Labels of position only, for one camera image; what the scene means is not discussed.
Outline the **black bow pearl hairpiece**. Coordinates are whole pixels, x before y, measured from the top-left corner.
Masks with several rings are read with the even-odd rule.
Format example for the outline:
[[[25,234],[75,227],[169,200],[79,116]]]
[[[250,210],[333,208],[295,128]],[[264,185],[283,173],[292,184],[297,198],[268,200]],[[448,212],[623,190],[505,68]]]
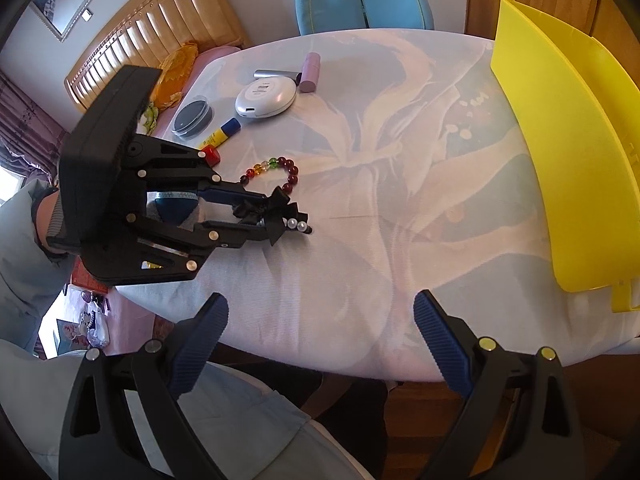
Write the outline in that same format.
[[[286,232],[312,233],[308,214],[280,186],[269,196],[244,192],[239,203],[232,205],[232,212],[244,240],[251,242],[268,240],[273,246]]]

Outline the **blue plush hair clip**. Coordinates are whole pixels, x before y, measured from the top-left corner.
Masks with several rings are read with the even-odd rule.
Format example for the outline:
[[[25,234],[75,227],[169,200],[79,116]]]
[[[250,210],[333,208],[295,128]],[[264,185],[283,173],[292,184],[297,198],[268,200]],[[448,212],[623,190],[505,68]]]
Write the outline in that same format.
[[[192,217],[196,216],[198,200],[193,197],[157,197],[151,208],[161,222],[186,229],[194,223]]]

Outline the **black puff clear case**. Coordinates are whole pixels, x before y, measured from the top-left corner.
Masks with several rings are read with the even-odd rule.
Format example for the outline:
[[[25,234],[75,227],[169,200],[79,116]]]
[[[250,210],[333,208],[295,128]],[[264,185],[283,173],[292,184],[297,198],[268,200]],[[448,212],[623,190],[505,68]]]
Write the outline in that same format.
[[[171,132],[178,138],[200,134],[214,117],[215,112],[204,96],[186,102],[179,108],[171,124]]]

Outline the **white round compact case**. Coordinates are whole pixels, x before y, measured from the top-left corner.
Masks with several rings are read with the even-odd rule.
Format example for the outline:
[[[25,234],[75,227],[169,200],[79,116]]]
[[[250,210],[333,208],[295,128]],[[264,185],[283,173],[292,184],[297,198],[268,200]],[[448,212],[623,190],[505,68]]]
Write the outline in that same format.
[[[296,96],[296,84],[288,77],[258,78],[238,94],[234,103],[235,111],[245,118],[269,118],[285,112]]]

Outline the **red lipstick tube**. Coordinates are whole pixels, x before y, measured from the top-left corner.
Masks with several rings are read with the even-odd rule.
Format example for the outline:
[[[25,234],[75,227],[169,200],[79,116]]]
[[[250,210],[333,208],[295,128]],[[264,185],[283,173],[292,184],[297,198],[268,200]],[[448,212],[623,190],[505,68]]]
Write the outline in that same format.
[[[209,166],[215,167],[220,163],[219,152],[212,144],[206,144],[204,148],[201,148],[201,152],[204,154],[204,158]]]

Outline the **yellow blue cream tube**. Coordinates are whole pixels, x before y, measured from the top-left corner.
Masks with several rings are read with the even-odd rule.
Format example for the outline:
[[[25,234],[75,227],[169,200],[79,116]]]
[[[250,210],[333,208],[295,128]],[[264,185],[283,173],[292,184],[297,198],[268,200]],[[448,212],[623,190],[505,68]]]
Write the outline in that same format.
[[[240,122],[232,117],[227,120],[223,125],[212,132],[198,147],[200,150],[204,150],[208,146],[212,148],[219,148],[221,144],[228,141],[232,136],[237,134],[242,128]]]

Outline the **green cabbage plush toy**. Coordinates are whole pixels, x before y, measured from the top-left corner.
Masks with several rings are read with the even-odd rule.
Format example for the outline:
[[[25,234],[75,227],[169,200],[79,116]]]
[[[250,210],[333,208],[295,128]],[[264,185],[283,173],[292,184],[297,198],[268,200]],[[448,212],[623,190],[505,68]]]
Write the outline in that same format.
[[[157,126],[158,116],[160,116],[160,111],[153,102],[149,102],[139,118],[136,133],[145,136],[152,134]]]

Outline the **purple curtain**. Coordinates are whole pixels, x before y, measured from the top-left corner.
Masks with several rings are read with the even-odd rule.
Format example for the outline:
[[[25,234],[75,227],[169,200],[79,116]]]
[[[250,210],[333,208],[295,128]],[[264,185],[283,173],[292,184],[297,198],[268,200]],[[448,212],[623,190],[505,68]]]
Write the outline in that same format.
[[[1,73],[1,167],[25,179],[53,184],[70,133]]]

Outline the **red box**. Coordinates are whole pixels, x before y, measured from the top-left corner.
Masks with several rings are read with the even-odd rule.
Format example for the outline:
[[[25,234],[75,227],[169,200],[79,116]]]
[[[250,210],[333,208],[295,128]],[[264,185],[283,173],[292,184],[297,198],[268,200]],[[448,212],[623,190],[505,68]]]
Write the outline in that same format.
[[[95,292],[96,294],[106,295],[110,288],[94,278],[85,268],[81,258],[77,258],[74,264],[73,272],[70,274],[70,284],[81,290]]]

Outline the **orange pillow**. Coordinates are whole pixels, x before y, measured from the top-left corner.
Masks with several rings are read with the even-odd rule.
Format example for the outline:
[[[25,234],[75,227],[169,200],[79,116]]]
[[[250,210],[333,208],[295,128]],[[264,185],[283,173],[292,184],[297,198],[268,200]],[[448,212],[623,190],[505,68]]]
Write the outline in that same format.
[[[198,44],[189,41],[178,47],[160,64],[162,73],[150,96],[150,102],[160,112],[181,101],[183,89],[199,54]]]

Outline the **silver cosmetic tube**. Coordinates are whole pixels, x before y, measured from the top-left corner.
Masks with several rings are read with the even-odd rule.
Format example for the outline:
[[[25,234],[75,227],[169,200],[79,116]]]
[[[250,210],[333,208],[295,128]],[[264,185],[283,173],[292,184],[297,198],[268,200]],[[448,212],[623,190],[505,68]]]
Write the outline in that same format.
[[[302,79],[302,74],[299,72],[292,72],[292,70],[266,70],[265,68],[261,68],[260,70],[254,71],[253,77],[255,79],[285,77],[288,79],[292,79],[292,81],[295,82],[296,86],[298,86],[300,80]]]

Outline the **pink bed sheet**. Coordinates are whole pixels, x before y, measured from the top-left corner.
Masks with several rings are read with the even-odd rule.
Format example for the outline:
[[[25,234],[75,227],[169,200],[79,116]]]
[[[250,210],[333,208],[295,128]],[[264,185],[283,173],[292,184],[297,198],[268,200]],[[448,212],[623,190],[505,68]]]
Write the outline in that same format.
[[[198,76],[201,75],[201,72],[208,64],[214,62],[215,60],[218,60],[218,58],[223,58],[224,56],[239,52],[239,50],[240,48],[238,47],[224,46],[216,47],[202,52],[194,61],[191,75],[186,80],[186,84],[182,88],[181,99],[183,99],[188,94],[191,87],[194,85],[194,82],[198,79]],[[170,126],[172,118],[174,118],[175,114],[178,112],[180,104],[181,101],[178,101],[172,107],[168,107],[163,112],[160,112],[157,118],[156,127],[152,132],[152,136],[161,136],[165,132],[165,130]]]

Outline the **purple lipstick tube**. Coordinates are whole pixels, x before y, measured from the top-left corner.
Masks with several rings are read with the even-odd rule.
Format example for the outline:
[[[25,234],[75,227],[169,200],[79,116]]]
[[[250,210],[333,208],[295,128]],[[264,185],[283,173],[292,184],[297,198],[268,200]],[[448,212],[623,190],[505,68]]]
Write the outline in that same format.
[[[320,75],[321,58],[317,52],[309,52],[300,72],[299,91],[312,93],[317,90]]]

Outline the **wooden bed headboard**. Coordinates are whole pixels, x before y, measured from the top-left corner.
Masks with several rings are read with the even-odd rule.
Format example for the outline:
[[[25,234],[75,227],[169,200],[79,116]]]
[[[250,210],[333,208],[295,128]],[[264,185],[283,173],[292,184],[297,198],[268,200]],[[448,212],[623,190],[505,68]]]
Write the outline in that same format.
[[[122,66],[158,67],[189,41],[203,51],[250,46],[229,0],[129,0],[82,52],[65,89],[83,113]]]

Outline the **yellow plastic bin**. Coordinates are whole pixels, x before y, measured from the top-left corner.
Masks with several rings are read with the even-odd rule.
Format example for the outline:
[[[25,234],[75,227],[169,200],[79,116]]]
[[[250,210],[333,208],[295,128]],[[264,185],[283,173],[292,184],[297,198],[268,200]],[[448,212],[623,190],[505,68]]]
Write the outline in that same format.
[[[533,159],[556,281],[638,310],[637,85],[599,40],[516,0],[500,0],[490,66]]]

